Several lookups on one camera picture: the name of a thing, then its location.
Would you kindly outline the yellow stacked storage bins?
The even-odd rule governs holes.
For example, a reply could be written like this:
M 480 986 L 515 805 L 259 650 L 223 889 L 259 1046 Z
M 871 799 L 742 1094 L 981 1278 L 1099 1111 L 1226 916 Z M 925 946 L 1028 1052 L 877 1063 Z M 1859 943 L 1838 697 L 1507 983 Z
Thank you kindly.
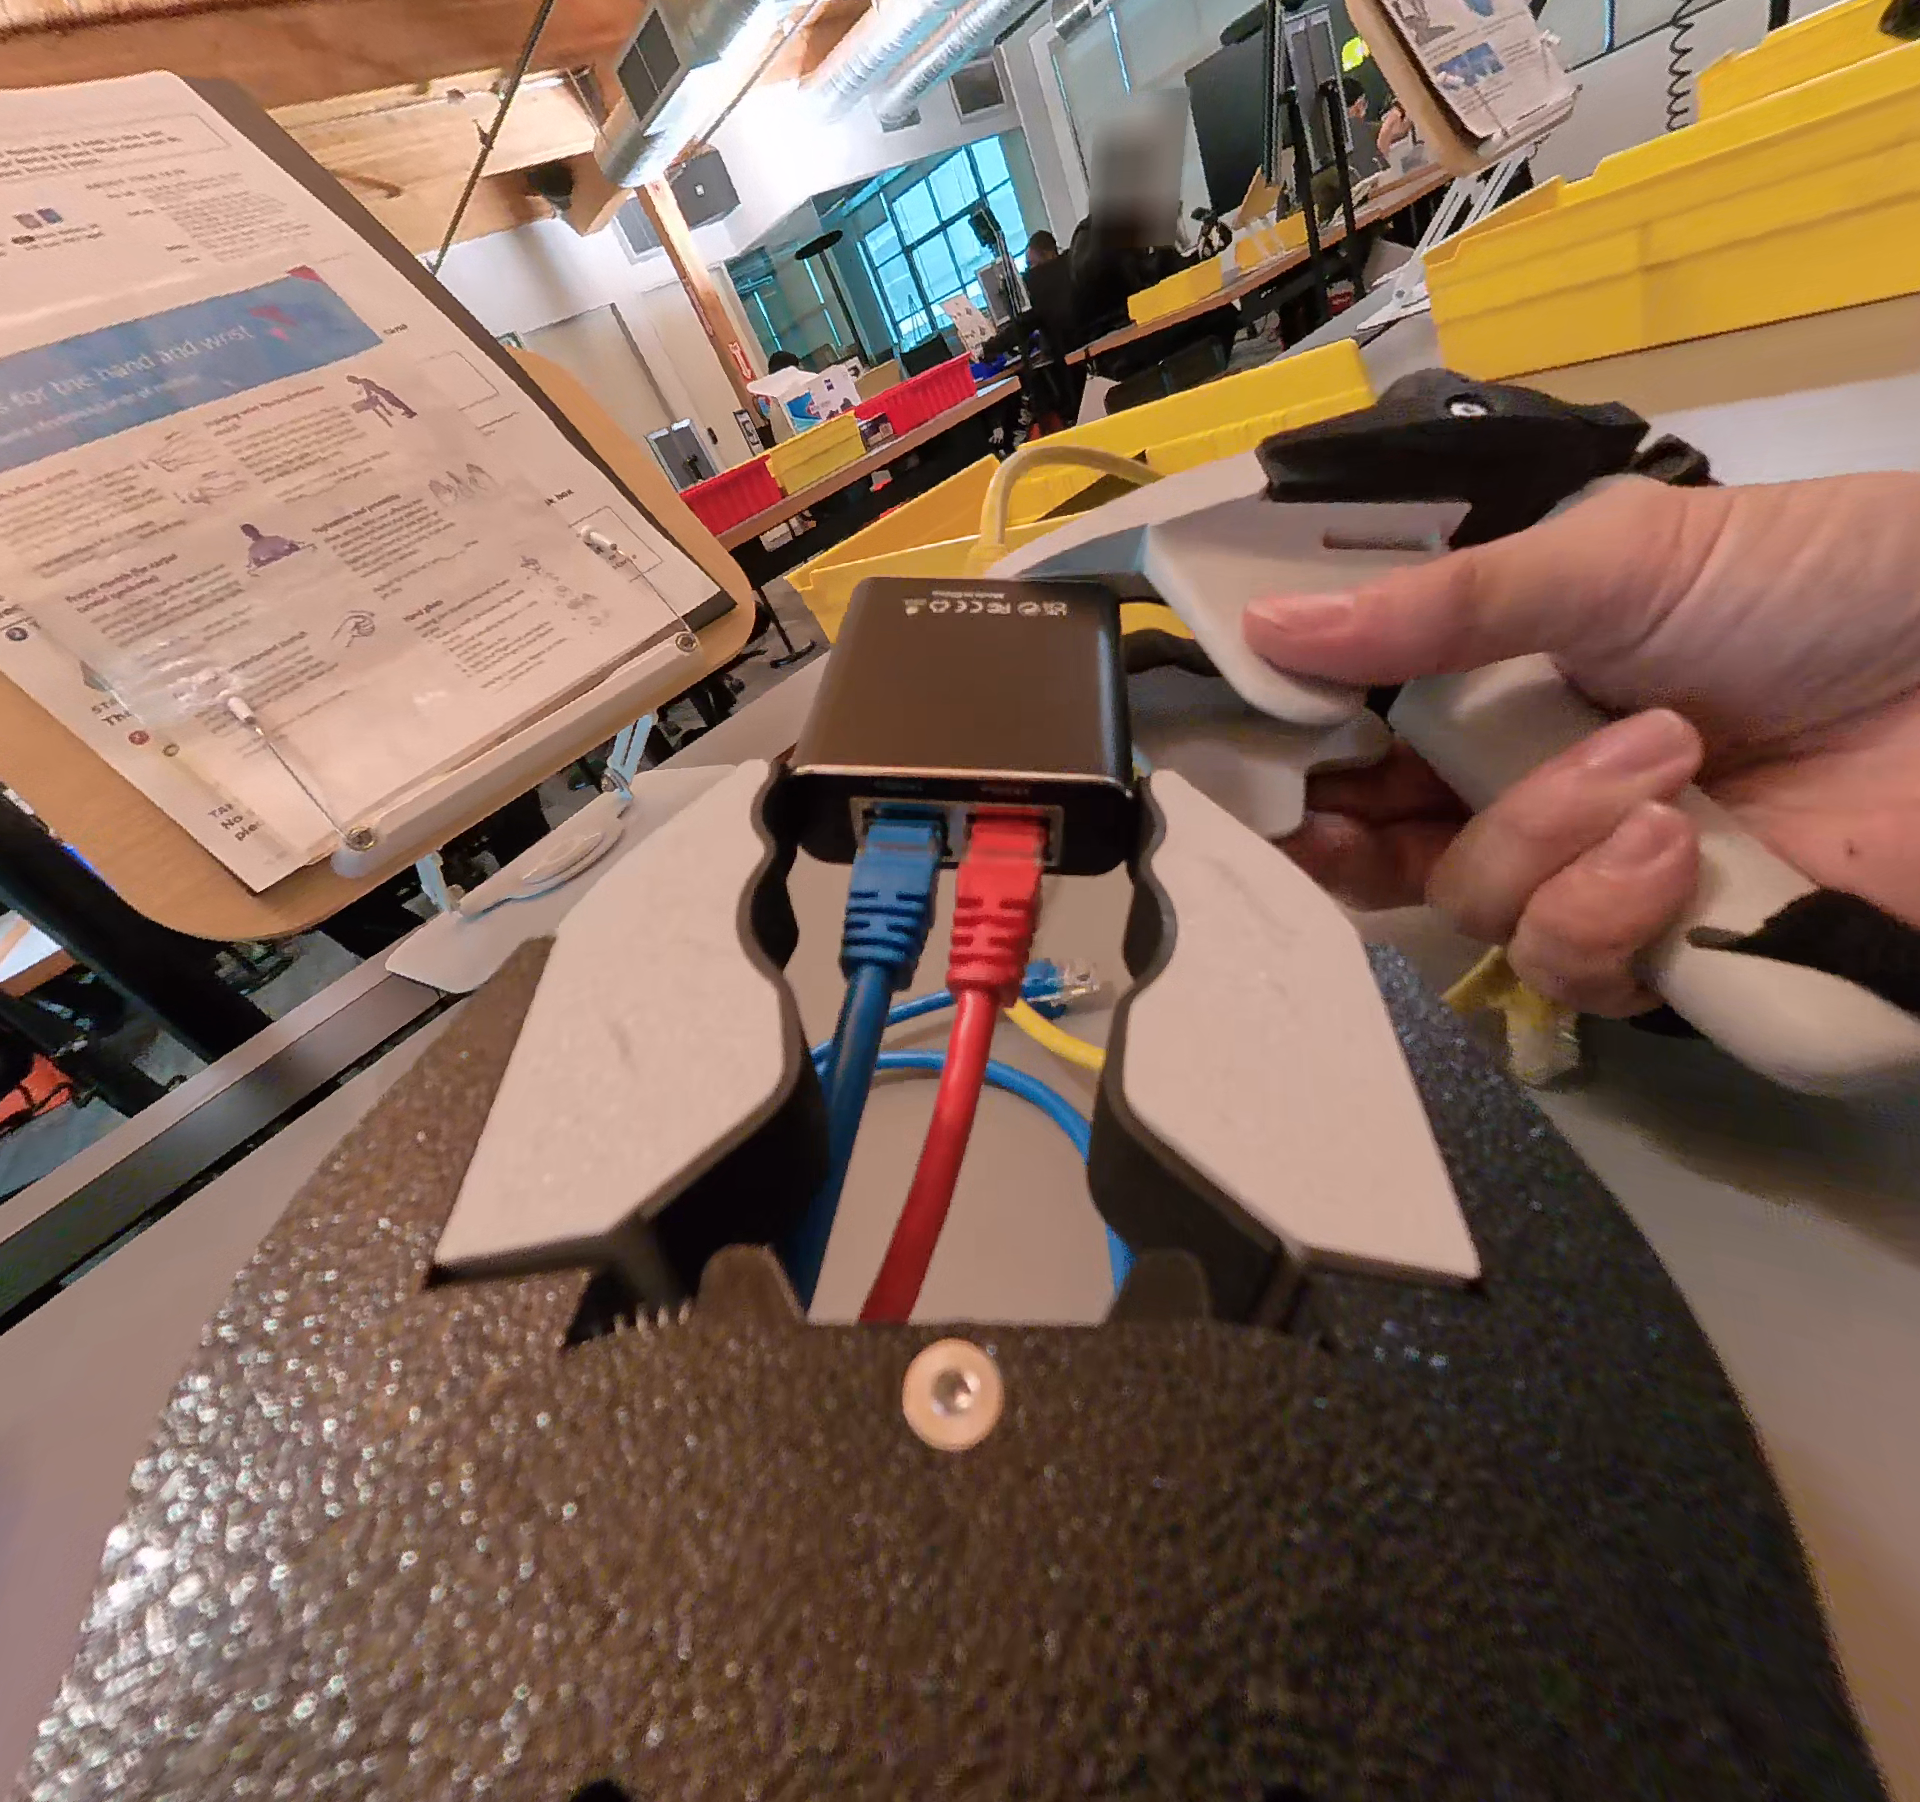
M 1514 379 L 1917 290 L 1917 0 L 1843 0 L 1711 64 L 1697 122 L 1426 259 L 1442 364 Z

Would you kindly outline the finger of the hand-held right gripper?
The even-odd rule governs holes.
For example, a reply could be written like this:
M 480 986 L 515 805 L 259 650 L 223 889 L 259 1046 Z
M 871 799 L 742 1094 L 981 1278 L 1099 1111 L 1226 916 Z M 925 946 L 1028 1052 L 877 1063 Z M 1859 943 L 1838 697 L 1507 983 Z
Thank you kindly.
M 1361 713 L 1361 690 L 1266 664 L 1243 639 L 1246 608 L 1269 595 L 1354 591 L 1426 563 L 1445 553 L 1468 514 L 1464 500 L 1271 500 L 1257 461 L 1225 461 L 1066 519 L 1011 548 L 991 576 L 1141 576 L 1249 709 L 1287 729 L 1337 729 Z
M 1337 729 L 1306 730 L 1249 712 L 1180 712 L 1147 719 L 1141 761 L 1174 773 L 1269 844 L 1297 835 L 1308 783 L 1380 765 L 1391 733 L 1371 712 Z

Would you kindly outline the black network adapter box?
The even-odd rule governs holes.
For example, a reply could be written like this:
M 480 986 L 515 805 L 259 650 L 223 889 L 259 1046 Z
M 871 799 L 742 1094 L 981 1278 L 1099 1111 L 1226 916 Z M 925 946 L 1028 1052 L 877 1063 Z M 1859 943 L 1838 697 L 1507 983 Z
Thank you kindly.
M 933 822 L 953 864 L 979 816 L 1026 816 L 1049 874 L 1121 869 L 1141 819 L 1117 597 L 1088 581 L 866 581 L 781 796 L 825 864 L 900 816 Z

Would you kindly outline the person's right hand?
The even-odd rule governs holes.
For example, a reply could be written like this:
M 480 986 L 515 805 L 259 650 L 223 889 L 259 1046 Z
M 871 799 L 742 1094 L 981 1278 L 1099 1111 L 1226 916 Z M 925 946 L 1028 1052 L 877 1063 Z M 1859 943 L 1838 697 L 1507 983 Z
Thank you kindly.
M 1611 723 L 1482 811 L 1405 749 L 1308 785 L 1287 859 L 1354 911 L 1428 902 L 1596 1019 L 1654 1005 L 1693 783 L 1815 885 L 1917 917 L 1914 474 L 1605 485 L 1520 537 L 1249 606 L 1260 661 L 1404 687 L 1549 658 Z

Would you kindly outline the silver ventilation duct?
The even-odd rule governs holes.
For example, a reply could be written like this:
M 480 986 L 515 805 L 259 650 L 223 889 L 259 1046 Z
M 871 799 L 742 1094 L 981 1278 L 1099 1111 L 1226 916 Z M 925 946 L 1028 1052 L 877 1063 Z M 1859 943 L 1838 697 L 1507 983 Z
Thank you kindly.
M 825 0 L 647 0 L 617 56 L 617 102 L 600 125 L 594 165 L 614 190 L 636 190 L 697 144 L 808 26 Z M 898 128 L 917 102 L 979 56 L 1038 0 L 876 0 L 802 77 L 820 118 L 871 104 Z

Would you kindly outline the red storage bin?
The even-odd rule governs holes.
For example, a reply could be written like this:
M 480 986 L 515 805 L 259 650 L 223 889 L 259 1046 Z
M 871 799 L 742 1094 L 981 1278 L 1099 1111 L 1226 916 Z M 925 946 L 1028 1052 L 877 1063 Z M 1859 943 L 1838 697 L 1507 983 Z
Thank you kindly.
M 739 468 L 689 485 L 680 497 L 711 537 L 724 537 L 735 527 L 771 511 L 785 500 L 785 493 L 769 468 L 769 456 L 754 456 Z
M 1011 371 L 989 370 L 976 375 L 973 360 L 960 355 L 921 375 L 905 377 L 900 383 L 876 388 L 853 407 L 853 420 L 866 449 L 900 440 L 911 430 L 933 423 L 946 412 L 973 403 L 981 388 L 1012 379 Z

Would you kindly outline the black computer monitor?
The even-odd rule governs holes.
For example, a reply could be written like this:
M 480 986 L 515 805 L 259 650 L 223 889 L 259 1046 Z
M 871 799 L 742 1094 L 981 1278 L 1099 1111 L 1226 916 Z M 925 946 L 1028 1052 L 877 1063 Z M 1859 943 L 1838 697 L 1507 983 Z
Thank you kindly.
M 1308 173 L 1330 162 L 1321 88 L 1337 82 L 1337 56 L 1327 11 L 1285 12 L 1266 0 L 1228 23 L 1220 47 L 1187 69 L 1187 108 L 1217 214 L 1238 208 L 1254 178 L 1294 183 L 1300 128 L 1308 133 Z

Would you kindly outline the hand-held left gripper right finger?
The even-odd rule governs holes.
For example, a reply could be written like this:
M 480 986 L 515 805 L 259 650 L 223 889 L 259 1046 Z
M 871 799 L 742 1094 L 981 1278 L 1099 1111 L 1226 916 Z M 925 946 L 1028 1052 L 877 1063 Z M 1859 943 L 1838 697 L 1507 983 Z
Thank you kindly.
M 1278 1325 L 1314 1272 L 1472 1288 L 1482 1265 L 1354 924 L 1172 771 L 1141 848 L 1091 1116 L 1091 1200 L 1137 1268 Z

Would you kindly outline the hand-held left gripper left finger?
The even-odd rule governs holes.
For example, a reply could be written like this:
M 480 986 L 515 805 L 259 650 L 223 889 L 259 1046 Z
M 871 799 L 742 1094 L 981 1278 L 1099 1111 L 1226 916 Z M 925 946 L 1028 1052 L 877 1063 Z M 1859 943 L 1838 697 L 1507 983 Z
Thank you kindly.
M 807 1324 L 828 1110 L 787 982 L 794 857 L 781 765 L 735 762 L 568 912 L 429 1284 L 587 1272 L 652 1314 L 742 1266 L 751 1309 Z

